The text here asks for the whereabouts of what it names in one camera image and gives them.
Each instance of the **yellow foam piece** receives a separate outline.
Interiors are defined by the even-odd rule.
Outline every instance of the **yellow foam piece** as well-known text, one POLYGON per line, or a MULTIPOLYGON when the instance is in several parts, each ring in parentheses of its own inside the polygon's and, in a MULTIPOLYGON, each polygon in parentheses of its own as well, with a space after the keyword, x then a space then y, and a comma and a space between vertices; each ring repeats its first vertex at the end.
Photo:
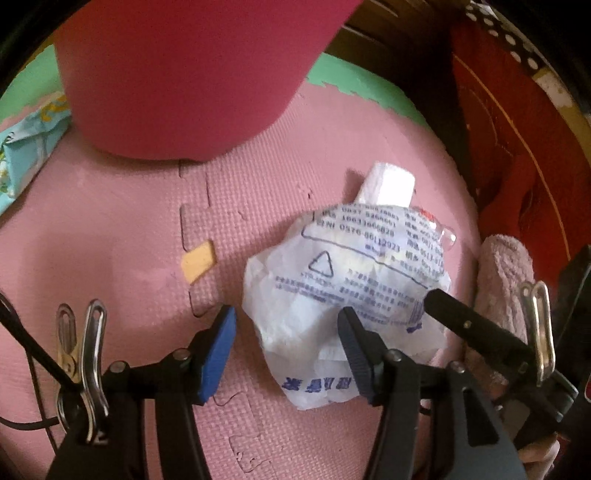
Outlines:
POLYGON ((216 264, 213 242, 205 240, 197 248, 187 252, 181 259, 181 269, 187 283, 192 284, 216 264))

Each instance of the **screw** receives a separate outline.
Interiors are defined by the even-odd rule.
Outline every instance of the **screw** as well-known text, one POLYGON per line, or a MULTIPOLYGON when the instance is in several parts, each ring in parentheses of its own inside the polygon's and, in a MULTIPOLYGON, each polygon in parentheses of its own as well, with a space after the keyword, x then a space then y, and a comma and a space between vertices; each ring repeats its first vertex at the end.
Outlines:
POLYGON ((400 351, 398 350, 388 350, 386 352, 386 356, 388 358, 388 360, 392 361, 392 362, 399 362, 400 360, 402 360, 402 353, 400 353, 400 351))
POLYGON ((466 368, 460 362, 452 362, 450 366, 454 372, 459 374, 462 374, 466 371, 466 368))
POLYGON ((187 350, 186 348, 177 348, 173 352, 173 358, 179 362, 185 361, 190 356, 191 356, 191 352, 189 352, 189 350, 187 350))
POLYGON ((114 374, 120 374, 123 370, 125 370, 125 367, 127 367, 127 364, 123 360, 117 360, 111 364, 109 370, 114 374))

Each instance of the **teal wipes package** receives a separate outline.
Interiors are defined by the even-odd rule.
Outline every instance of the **teal wipes package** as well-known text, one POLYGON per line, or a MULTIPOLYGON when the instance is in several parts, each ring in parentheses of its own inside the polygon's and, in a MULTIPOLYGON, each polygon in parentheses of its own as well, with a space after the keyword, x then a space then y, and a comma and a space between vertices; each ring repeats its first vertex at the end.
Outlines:
POLYGON ((27 188, 70 125, 66 97, 54 95, 0 132, 0 214, 27 188))

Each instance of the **yellow seam on red fabric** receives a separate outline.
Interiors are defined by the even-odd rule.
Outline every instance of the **yellow seam on red fabric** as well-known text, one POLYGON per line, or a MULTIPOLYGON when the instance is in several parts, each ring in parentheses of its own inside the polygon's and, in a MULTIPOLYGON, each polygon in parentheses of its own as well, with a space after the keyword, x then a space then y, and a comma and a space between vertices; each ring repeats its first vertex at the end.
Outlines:
POLYGON ((480 86, 484 89, 484 91, 488 94, 488 96, 491 97, 491 100, 493 102, 495 102, 495 105, 499 108, 501 113, 505 116, 506 120, 509 122, 509 125, 511 126, 511 128, 515 132, 515 135, 517 135, 517 138, 519 138, 519 140, 521 141, 521 143, 523 144, 523 146, 527 150, 527 153, 530 155, 531 160, 534 162, 535 168, 538 171, 538 175, 540 176, 540 180, 542 181, 542 185, 544 185, 544 188, 546 189, 546 192, 548 193, 548 197, 550 197, 550 202, 552 203, 552 207, 554 208, 554 213, 556 214, 556 217, 558 219, 558 225, 560 225, 560 232, 562 233, 562 239, 564 241, 564 247, 566 249, 566 258, 568 259, 568 261, 570 261, 569 242, 566 238, 566 231, 564 230, 564 224, 562 223, 562 218, 560 217, 560 212, 558 211, 558 205, 556 205, 556 201, 554 200, 554 197, 552 197, 552 193, 550 192, 550 188, 548 187, 548 184, 546 183, 546 179, 544 178, 544 174, 542 173, 542 169, 540 168, 538 161, 535 159, 534 153, 531 151, 530 146, 525 142, 524 138, 519 133, 519 130, 517 130, 517 127, 515 126, 515 124, 513 123, 513 121, 509 117, 509 115, 507 114, 507 112, 505 112, 505 109, 501 106, 499 101, 495 98, 495 96, 492 94, 492 92, 486 87, 486 85, 483 83, 483 81, 480 80, 480 78, 478 78, 478 75, 476 75, 476 73, 468 65, 466 65, 466 63, 464 63, 464 61, 460 57, 458 57, 455 53, 453 54, 453 57, 460 63, 460 65, 462 65, 468 71, 468 73, 470 73, 470 75, 472 75, 475 78, 475 80, 480 84, 480 86))

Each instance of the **white object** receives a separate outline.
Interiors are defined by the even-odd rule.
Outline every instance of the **white object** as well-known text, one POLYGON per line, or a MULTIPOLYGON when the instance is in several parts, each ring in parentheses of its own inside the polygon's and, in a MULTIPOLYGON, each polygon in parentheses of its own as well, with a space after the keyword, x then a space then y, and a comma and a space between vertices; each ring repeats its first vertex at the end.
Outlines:
POLYGON ((248 260, 242 307, 296 407, 359 394, 337 334, 342 307, 417 361, 444 347, 443 327, 423 310, 429 290, 449 288, 439 236, 403 207, 339 205, 301 216, 282 243, 248 260))
POLYGON ((414 175, 390 163, 375 163, 357 194, 355 203, 409 207, 414 175))

